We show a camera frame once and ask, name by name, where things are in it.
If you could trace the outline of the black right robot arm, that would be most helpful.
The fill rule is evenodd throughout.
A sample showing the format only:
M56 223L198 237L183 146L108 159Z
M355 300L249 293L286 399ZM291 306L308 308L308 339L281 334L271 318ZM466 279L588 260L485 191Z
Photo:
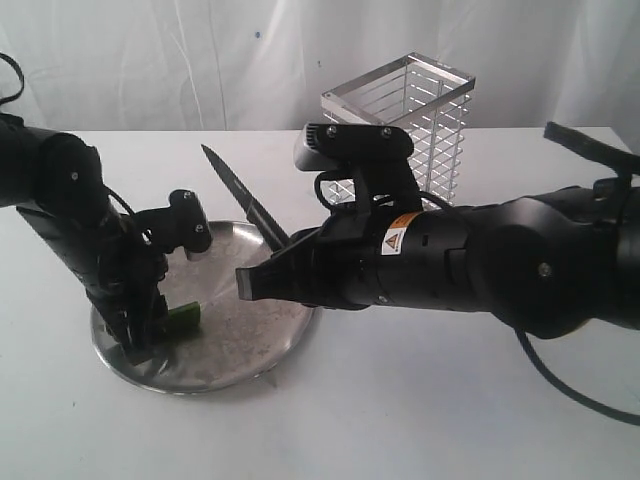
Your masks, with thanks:
M349 179L353 201L236 272L239 297L336 310L373 305L488 312L541 339L591 319L639 326L639 159L548 123L544 135L608 167L591 187L451 206L422 191L410 136L392 126L310 124L298 169ZM431 208L424 203L431 201Z

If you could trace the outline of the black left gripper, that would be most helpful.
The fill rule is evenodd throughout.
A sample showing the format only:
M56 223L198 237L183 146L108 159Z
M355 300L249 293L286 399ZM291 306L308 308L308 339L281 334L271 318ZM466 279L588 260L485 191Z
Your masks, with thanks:
M96 268L97 284L87 289L89 299L125 359L143 363L167 328L169 309L158 290L166 261L132 219L83 219L79 227Z

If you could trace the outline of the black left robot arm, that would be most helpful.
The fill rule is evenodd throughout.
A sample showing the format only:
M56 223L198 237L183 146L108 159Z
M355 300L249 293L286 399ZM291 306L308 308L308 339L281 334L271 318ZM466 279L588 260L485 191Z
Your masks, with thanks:
M163 255L110 200L97 149L79 137L1 117L1 204L13 207L83 286L133 364L148 360L167 314Z

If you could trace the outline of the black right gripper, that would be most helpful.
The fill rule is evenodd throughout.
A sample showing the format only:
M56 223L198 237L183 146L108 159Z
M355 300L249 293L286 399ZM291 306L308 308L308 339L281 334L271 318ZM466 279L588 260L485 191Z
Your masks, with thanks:
M334 213L320 227L295 232L262 263L236 268L238 296L354 311L478 311L467 269L470 214L469 207Z

